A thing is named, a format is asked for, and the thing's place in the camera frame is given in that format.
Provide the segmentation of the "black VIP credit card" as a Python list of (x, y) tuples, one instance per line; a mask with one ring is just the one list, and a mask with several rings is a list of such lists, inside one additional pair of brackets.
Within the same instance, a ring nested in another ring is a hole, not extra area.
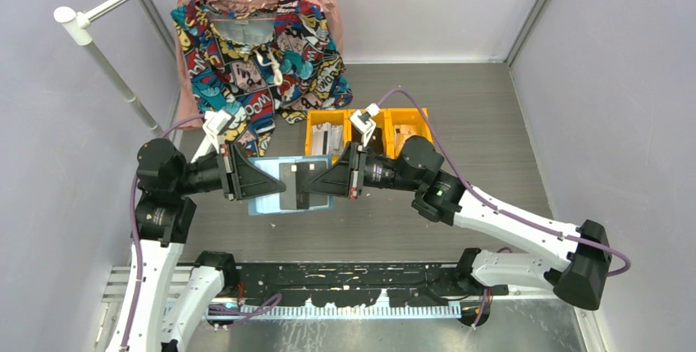
[(280, 180), (286, 190), (280, 193), (279, 208), (282, 212), (313, 211), (327, 208), (327, 195), (310, 193), (305, 189), (315, 174), (327, 170), (326, 160), (284, 162), (279, 165)]

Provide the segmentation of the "white magnetic stripe card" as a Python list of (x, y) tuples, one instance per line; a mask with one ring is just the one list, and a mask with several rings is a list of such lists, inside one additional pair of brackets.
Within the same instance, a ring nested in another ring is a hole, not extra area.
[(327, 122), (311, 127), (311, 155), (340, 155), (343, 150), (342, 126)]

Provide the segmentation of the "blue leather card holder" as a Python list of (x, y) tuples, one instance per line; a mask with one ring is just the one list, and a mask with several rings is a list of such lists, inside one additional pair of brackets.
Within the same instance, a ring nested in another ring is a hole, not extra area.
[[(254, 158), (252, 163), (262, 171), (265, 171), (270, 176), (280, 180), (279, 176), (279, 165), (284, 162), (301, 162), (304, 160), (326, 160), (327, 168), (331, 165), (331, 157), (328, 155), (315, 155), (315, 156), (285, 156), (285, 157), (272, 157), (272, 158)], [(304, 213), (311, 211), (298, 211), (298, 212), (282, 212), (279, 208), (279, 194), (270, 194), (252, 199), (249, 204), (249, 214), (250, 215), (270, 215), (270, 214), (284, 214), (284, 213)], [(333, 199), (329, 196), (330, 205), (327, 208), (319, 209), (326, 210), (333, 207)]]

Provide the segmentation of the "yellow three-compartment bin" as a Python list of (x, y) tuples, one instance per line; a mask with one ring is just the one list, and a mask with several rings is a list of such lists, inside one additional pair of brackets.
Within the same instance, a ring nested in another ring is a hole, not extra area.
[[(350, 115), (354, 111), (312, 110), (308, 113), (305, 153), (307, 155), (330, 155), (335, 162), (349, 142), (362, 141), (362, 134), (351, 125)], [(387, 108), (373, 118), (376, 129), (370, 136), (368, 147), (375, 153), (395, 158), (406, 140), (414, 135), (433, 143), (428, 124), (423, 119), (428, 111), (417, 108)]]

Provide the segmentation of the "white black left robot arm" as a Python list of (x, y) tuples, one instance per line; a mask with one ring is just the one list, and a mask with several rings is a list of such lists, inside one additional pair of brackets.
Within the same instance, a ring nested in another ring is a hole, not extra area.
[(244, 284), (232, 254), (204, 251), (184, 291), (166, 307), (196, 204), (191, 195), (220, 190), (231, 200), (285, 191), (283, 182), (257, 168), (238, 144), (224, 144), (194, 162), (169, 139), (145, 143), (130, 201), (131, 270), (109, 351), (184, 351), (217, 296), (241, 296)]

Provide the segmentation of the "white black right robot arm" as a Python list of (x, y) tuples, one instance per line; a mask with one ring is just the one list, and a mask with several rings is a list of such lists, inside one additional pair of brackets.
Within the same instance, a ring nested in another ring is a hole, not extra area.
[(325, 171), (314, 171), (304, 191), (357, 199), (363, 188), (414, 193), (417, 213), (431, 221), (490, 235), (520, 249), (502, 254), (468, 248), (456, 268), (466, 295), (488, 287), (528, 286), (551, 291), (580, 309), (599, 308), (612, 253), (606, 228), (586, 220), (577, 226), (517, 208), (443, 170), (445, 158), (421, 136), (406, 140), (396, 158), (351, 142)]

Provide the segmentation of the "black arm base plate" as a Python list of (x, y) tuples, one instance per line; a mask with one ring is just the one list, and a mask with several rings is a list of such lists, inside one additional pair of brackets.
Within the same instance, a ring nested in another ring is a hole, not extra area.
[(392, 308), (430, 307), (480, 297), (453, 263), (206, 263), (222, 273), (221, 297), (259, 306), (369, 307), (385, 294)]

